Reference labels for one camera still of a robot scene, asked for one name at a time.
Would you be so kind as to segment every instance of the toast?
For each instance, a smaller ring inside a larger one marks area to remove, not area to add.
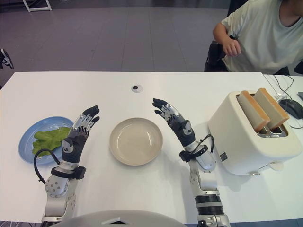
[[[259,88],[254,95],[254,99],[269,116],[270,122],[267,124],[269,129],[275,129],[289,119],[285,110],[282,109],[282,107],[276,102],[276,100],[274,100],[265,88]]]
[[[268,115],[248,91],[241,91],[238,102],[256,132],[270,122]]]

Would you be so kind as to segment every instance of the lettuce leaf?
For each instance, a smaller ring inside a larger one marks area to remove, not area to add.
[[[41,149],[54,150],[55,148],[61,146],[62,140],[68,136],[69,132],[70,128],[68,127],[60,127],[59,129],[52,131],[36,132],[34,138],[37,140],[33,142],[33,154],[36,154]],[[44,155],[50,155],[50,153],[48,151],[43,151],[39,154],[39,157]]]

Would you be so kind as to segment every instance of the black mouse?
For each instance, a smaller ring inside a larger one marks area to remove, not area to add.
[[[303,107],[300,103],[291,99],[283,99],[279,102],[279,104],[283,109],[285,109],[286,112],[295,118],[303,118]]]

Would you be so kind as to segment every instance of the shoe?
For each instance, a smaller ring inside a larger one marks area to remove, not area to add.
[[[1,49],[1,51],[0,51],[0,67],[1,67],[1,69],[2,69],[2,64],[5,64],[6,66],[9,66],[11,69],[14,68],[13,62],[11,61],[11,58],[9,57],[9,54],[4,49]]]

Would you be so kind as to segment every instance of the empty plate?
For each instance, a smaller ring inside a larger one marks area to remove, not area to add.
[[[162,143],[162,133],[153,122],[144,118],[130,118],[114,128],[109,148],[120,162],[139,166],[157,157]]]

